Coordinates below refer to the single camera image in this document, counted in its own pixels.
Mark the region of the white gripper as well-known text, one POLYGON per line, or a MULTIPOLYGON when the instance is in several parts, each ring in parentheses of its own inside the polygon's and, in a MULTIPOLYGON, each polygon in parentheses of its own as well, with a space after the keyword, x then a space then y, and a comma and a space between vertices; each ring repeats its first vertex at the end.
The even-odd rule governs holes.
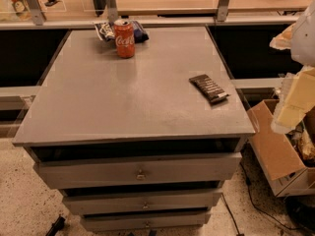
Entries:
POLYGON ((291 58, 305 65, 296 75, 288 73, 281 85, 280 101, 276 105, 271 128, 275 133, 287 134, 304 119, 315 106, 315 1, 295 24, 277 36, 270 46, 277 50, 290 49, 291 58))

